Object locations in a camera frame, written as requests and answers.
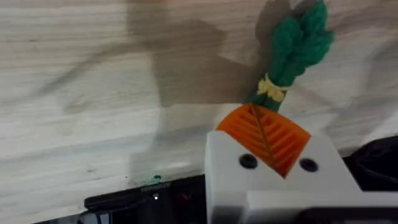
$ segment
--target wooden surface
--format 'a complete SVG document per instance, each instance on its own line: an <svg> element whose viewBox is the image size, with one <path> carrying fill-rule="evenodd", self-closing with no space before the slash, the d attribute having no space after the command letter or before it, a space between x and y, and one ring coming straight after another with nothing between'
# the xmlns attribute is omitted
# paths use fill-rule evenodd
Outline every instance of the wooden surface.
<svg viewBox="0 0 398 224"><path fill-rule="evenodd" d="M326 3L331 52L280 112L344 153L397 130L398 2ZM296 4L0 1L0 223L201 173L206 132L253 91Z"/></svg>

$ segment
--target light wood board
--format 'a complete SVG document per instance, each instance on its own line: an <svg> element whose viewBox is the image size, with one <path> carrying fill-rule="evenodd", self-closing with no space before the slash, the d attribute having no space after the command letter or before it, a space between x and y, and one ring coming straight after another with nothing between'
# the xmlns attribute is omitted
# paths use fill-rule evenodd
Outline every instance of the light wood board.
<svg viewBox="0 0 398 224"><path fill-rule="evenodd" d="M0 1L0 223L201 174L206 133L255 89L298 3ZM331 52L280 112L348 152L397 130L398 2L326 3Z"/></svg>

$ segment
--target black plastic part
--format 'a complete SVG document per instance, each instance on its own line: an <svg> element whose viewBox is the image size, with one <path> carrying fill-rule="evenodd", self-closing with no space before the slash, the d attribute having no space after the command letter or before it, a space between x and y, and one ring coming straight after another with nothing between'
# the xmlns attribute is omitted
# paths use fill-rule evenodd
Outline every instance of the black plastic part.
<svg viewBox="0 0 398 224"><path fill-rule="evenodd" d="M239 157L239 163L246 169L255 169L258 165L257 159L252 154L243 154Z"/></svg>
<svg viewBox="0 0 398 224"><path fill-rule="evenodd" d="M294 224L397 223L397 211L396 207L310 208L300 212Z"/></svg>
<svg viewBox="0 0 398 224"><path fill-rule="evenodd" d="M85 207L109 215L110 224L206 224L205 176L90 197Z"/></svg>
<svg viewBox="0 0 398 224"><path fill-rule="evenodd" d="M308 172L316 172L318 171L318 164L313 159L301 159L300 167Z"/></svg>

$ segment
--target black device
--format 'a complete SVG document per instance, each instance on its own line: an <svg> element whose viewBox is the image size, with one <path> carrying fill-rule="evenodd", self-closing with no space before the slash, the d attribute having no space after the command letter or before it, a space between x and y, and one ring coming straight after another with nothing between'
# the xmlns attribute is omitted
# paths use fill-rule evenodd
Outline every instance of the black device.
<svg viewBox="0 0 398 224"><path fill-rule="evenodd" d="M205 176L86 198L85 207L82 224L206 224Z"/></svg>

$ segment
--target green leaves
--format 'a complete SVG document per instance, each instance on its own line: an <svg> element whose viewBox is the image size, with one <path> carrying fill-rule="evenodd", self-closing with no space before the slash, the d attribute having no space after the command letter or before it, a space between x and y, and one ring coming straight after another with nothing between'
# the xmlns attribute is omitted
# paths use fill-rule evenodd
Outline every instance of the green leaves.
<svg viewBox="0 0 398 224"><path fill-rule="evenodd" d="M333 33L325 30L328 17L325 3L317 1L300 19L286 17L272 35L269 79L279 87L291 86L295 77L319 63L329 51ZM277 111L280 103L261 94L252 102Z"/></svg>
<svg viewBox="0 0 398 224"><path fill-rule="evenodd" d="M328 19L328 10L323 0L317 1L300 19L300 26L307 34L323 32Z"/></svg>

